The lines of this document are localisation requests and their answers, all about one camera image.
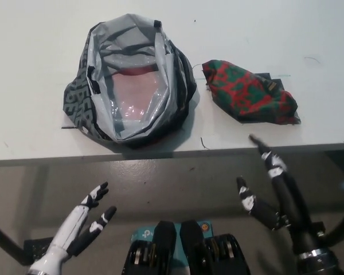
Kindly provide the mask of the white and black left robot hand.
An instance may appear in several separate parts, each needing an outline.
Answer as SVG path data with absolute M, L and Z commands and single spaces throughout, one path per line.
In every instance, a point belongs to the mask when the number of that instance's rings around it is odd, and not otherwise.
M 27 274 L 61 274 L 62 265 L 82 253 L 103 231 L 117 211 L 109 207 L 99 219 L 83 230 L 89 211 L 108 193 L 108 183 L 98 185 L 67 216 L 52 239 L 46 253 L 35 261 Z

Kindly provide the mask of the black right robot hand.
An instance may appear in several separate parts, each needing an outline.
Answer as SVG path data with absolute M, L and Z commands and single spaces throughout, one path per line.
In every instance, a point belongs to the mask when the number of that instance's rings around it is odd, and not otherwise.
M 278 199 L 279 209 L 274 209 L 260 199 L 249 189 L 245 179 L 238 177 L 236 183 L 243 208 L 272 231 L 286 227 L 296 255 L 328 249 L 325 241 L 318 236 L 303 196 L 284 161 L 258 137 L 251 134 L 249 139 L 259 150 Z

